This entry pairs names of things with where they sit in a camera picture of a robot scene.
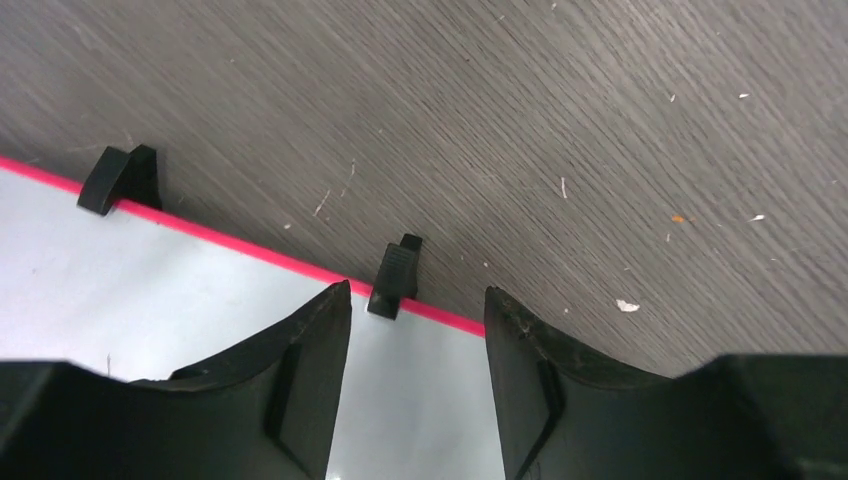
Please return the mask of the pink framed whiteboard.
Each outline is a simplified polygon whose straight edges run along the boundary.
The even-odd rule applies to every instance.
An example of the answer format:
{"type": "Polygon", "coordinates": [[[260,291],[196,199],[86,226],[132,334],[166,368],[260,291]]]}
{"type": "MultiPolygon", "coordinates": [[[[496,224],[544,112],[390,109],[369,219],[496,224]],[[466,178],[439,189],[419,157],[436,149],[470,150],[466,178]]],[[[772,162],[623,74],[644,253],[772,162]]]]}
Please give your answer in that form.
{"type": "MultiPolygon", "coordinates": [[[[339,275],[77,182],[1,162],[1,355],[163,379],[287,317],[339,275]]],[[[332,479],[504,475],[482,326],[405,302],[388,320],[351,285],[332,479]]]]}

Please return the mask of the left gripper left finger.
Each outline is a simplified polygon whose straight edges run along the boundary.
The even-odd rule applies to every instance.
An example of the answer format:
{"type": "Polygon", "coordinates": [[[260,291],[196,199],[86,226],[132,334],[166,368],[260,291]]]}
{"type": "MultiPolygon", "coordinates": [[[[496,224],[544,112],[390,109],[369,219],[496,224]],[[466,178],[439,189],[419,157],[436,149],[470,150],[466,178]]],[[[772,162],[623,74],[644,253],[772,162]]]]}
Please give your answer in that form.
{"type": "Polygon", "coordinates": [[[322,479],[340,403],[351,288],[165,380],[65,361],[1,365],[5,479],[322,479]]]}

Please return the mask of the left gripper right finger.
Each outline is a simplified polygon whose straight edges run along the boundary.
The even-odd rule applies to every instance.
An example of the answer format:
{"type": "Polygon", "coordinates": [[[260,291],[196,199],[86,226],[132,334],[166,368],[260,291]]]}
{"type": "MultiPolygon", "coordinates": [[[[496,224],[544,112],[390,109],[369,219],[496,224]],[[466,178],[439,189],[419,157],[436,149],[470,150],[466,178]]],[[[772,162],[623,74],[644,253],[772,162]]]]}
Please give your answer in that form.
{"type": "Polygon", "coordinates": [[[509,479],[843,479],[847,359],[727,354],[678,377],[616,360],[506,291],[485,295],[509,479]]]}

